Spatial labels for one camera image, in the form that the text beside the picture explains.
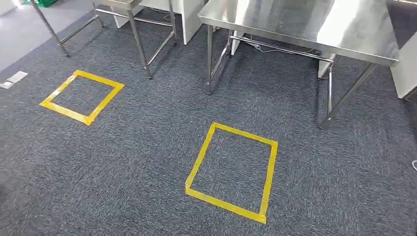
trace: gray floor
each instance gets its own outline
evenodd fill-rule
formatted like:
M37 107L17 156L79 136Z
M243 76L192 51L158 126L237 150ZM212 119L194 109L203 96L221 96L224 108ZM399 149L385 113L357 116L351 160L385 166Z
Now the gray floor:
M389 68L378 67L320 130L327 84L316 80L316 61L242 44L207 96L204 30L164 50L150 81L130 27L103 19L107 29L91 24L68 42L71 58L48 41L0 74L29 73L1 93L5 234L416 235L417 107L396 99ZM138 30L152 38L148 54L169 32ZM225 37L215 34L216 56ZM335 99L365 67L338 61ZM91 126L39 106L76 69L125 84ZM87 113L106 89L76 79L56 101ZM213 121L279 142L266 225L185 195ZM267 158L268 147L216 131L192 188L258 210Z
M92 5L86 0L59 0L48 8L42 8L56 32L91 10ZM0 22L0 72L50 38L39 16L28 4L0 16Z

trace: metal frame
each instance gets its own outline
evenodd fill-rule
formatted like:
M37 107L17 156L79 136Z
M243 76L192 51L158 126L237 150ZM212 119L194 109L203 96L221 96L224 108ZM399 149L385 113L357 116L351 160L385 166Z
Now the metal frame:
M414 87L407 95L403 97L406 101L417 102L417 87Z
M63 44L66 41L68 41L70 38L72 38L74 35L76 35L78 32L80 32L82 29L84 29L86 26L88 26L91 22L93 22L96 19L98 19L100 21L101 26L104 27L103 22L101 21L100 16L98 15L99 12L106 13L106 14L110 14L110 15L114 15L114 16L124 17L124 18L129 19L130 24L132 26L133 35L135 36L136 46L138 47L138 50L139 50L139 55L140 55L140 58L141 58L141 61L142 61L142 65L143 65L143 68L145 69L145 71L147 72L148 79L152 79L152 74L150 73L150 69L149 69L150 64L159 55L159 53L162 51L162 49L165 47L165 45L168 43L168 41L172 37L174 37L174 45L177 45L177 39L178 38L177 38L177 29L175 27L175 14L174 14L173 7L172 7L172 0L168 0L168 2L169 2L171 23L165 23L165 22L160 22L160 21L153 21L153 20L147 20L147 19L142 19L142 18L134 17L134 15L132 13L132 10L127 10L127 16L125 16L125 15L118 14L118 13L115 13L115 12L112 12L112 11L106 11L106 10L98 9L95 6L94 2L93 2L92 4L93 4L94 10L96 12L96 15L93 16L90 20L88 20L82 27L80 27L76 31L72 32L70 35L68 35L64 39L60 40L58 38L57 34L52 29L51 25L46 20L46 18L43 15L42 11L39 9L39 6L36 5L36 3L34 2L34 0L30 0L30 3L32 5L32 7L36 10L36 12L38 13L38 15L40 16L40 18L42 19L42 21L45 24L45 26L48 28L48 31L51 34L52 38L57 42L57 45L59 46L59 48L61 49L61 51L63 52L63 54L66 57L69 57L68 51L63 46ZM145 56L145 52L144 52L144 49L143 49L143 45L142 45L142 42L140 40L138 31L136 29L135 21L140 21L140 22L145 22L145 23L150 23L150 24L155 24L155 25L172 27L171 33L168 35L167 38L165 38L165 40L158 47L158 49L152 55L152 57L150 58L149 61L147 60L147 58Z
M49 33L51 34L52 38L56 41L57 45L59 46L60 50L62 51L62 53L66 56L69 57L69 53L68 51L64 48L64 43L66 41L68 41L70 38L72 38L74 35L76 35L78 32L80 32L82 29L84 29L86 26L88 26L89 24L91 24L91 22L93 22L94 20L98 19L100 21L100 25L102 27L104 27L103 22L101 21L99 15L96 12L96 15L93 16L91 19L89 19L83 26L81 26L79 29L77 29L76 31L72 32L70 35L68 35L67 37L60 39L58 38L57 34L55 33L54 29L52 29L51 25L49 24L48 20L46 20L45 16L43 15L42 11L40 10L39 6L35 3L34 0L30 0L30 4L32 5L32 7L35 9L35 11L37 12L37 14L39 15L39 17L42 19L43 23L45 24L46 28L48 28Z
M231 40L239 40L239 41L243 41L243 42L247 42L247 43L256 43L260 46L264 46L264 47L268 47L268 48L272 48L275 50L278 50L280 52L283 53L287 53L287 54L292 54L292 55L300 55L300 56L304 56L304 57L309 57L309 58L314 58L314 59L318 59L321 61L325 61L330 63L327 71L329 74L328 77L328 95L327 95L327 115L326 118L321 122L321 124L319 125L320 128L327 128L333 118L336 116L336 114L340 111L340 109L343 106L343 103L345 103L352 95L353 93L355 93L357 91L357 89L359 88L359 86L365 81L365 79L372 73L372 71L375 69L376 64L374 63L370 63L370 65L365 69L365 71L359 76L359 78L356 80L356 82L353 84L353 86L346 92L346 94L342 97L342 99L335 105L333 106L332 104L332 99L333 99L333 94L332 94L332 71L333 71L333 66L336 62L336 59L329 59L329 58L325 58L325 57L321 57L318 55L314 55L314 54L310 54L310 53L305 53L305 52L300 52L297 50L292 50L292 49L286 49L286 48L281 48L278 46L274 46L271 44L267 44L264 42L259 42L256 40L252 40L252 39L247 39L247 38L242 38L242 37L237 37L237 36L233 36L233 30L229 30L229 36L227 39L227 44L224 47L219 60L216 63L216 66L214 67L214 69L211 69L211 63L212 63L212 51L213 51L213 26L212 25L208 25L208 33L207 33L207 78L206 78L206 93L207 94L211 94L211 81L213 79L213 77L215 76L219 65L221 63L221 61L223 60L223 57L226 53L230 53L230 46L231 46Z

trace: electrical cable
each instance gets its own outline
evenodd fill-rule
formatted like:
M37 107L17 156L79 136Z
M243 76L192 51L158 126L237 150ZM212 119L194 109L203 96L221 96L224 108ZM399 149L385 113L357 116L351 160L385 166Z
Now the electrical cable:
M248 42L245 42L245 43L247 43L247 44L251 45L252 47L254 47L255 49L257 49L257 50L258 50L258 51L260 51L261 53L282 52L281 50L269 50L269 51L263 51L263 50L261 49L261 46L259 46L258 44L248 43ZM310 50L309 50L309 51L307 51L307 52L303 52L303 51L300 51L300 52L302 52L302 53L312 53L313 51L315 51L315 49L310 49Z
M164 20L171 21L171 15L170 15L170 12L169 11L163 11L163 10L159 10L159 9L152 8L152 7L151 7L151 9L153 11L156 11L156 12L159 12L159 13L162 13L162 14L167 14L166 16L164 16Z
M417 160L413 161L411 165L414 167L414 170L417 171Z

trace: power cord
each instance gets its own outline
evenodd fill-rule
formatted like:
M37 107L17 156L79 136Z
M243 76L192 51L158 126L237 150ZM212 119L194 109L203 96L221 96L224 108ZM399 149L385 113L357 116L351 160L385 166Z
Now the power cord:
M414 167L414 170L417 171L417 160L413 161L411 165Z
M269 50L269 51L263 51L263 50L262 50L262 48L261 48L261 46L260 46L259 44L256 44L256 43L249 43L249 42L245 42L245 43L247 43L247 44L251 45L252 47L254 47L256 50L260 51L261 53L281 52L281 50ZM311 49L311 50L309 50L309 51L307 51L307 52L303 52L303 53L311 53L311 52L313 52L313 51L314 51L314 49Z
M163 11L163 10L159 10L159 9L152 8L152 7L151 7L151 9L154 10L154 11L156 11L156 12L159 12L159 13L162 13L162 14L166 14L166 16L164 16L164 20L171 21L171 13L169 11Z

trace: yellow tape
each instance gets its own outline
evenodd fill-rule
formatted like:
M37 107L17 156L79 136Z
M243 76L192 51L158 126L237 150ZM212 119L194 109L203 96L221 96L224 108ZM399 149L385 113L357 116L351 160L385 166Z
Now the yellow tape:
M197 174L198 168L200 167L204 156L206 154L207 148L209 147L211 138L213 137L213 134L215 132L215 129L222 129L237 135L242 135L244 137L250 138L250 139L254 139L257 140L259 142L271 145L271 152L269 155L269 161L268 161L268 168L267 168L267 177L265 180L265 185L264 185L264 191L262 194L262 201L261 201L261 206L260 206L260 210L259 213L255 213L249 210L246 210L244 208L241 208L239 206L233 205L231 203L227 203L225 201L222 201L220 199L214 198L212 196L209 196L207 194L201 193L197 190L191 189L191 184L194 180L195 175ZM272 177L273 177L273 171L274 171L274 166L275 166L275 159L276 159L276 154L278 151L278 142L270 140L270 139L266 139L245 131L241 131L232 127L228 127L226 125L223 124L219 124L216 122L213 122L210 126L210 128L208 129L208 133L206 135L206 139L203 142L203 146L200 149L200 152L197 156L197 159L194 163L194 166L191 170L190 175L188 175L187 180L185 181L185 193L187 195L190 195L192 197L195 197L197 199L200 199L202 201L205 201L207 203L211 203L215 206L221 207L223 209L229 210L231 212L234 212L236 214L239 214L241 216L247 217L249 219L252 220L256 220L258 222L267 223L267 218L266 218L266 212L267 212L267 208L268 208L268 200L269 200L269 193L271 190L271 184L272 184Z
M52 99L54 99L58 94L60 94L68 85L71 83L77 76L82 76L87 79L91 79L94 81L97 81L99 83L109 85L113 87L113 90L104 98L103 101L98 104L98 106L90 113L90 115L85 116L83 114L80 114L78 112L72 111L68 108L62 107L58 104L55 104L52 102ZM85 71L76 70L72 76L70 76L62 85L60 85L55 91L53 91L45 100L43 100L40 105L43 107L46 107L50 110L56 111L58 113L61 113L65 116L71 117L75 120L78 120L86 125L90 125L96 116L100 113L100 111L106 107L106 105L113 99L113 97L124 87L123 84L118 83L116 81L112 81L103 77L99 77L90 73L87 73Z

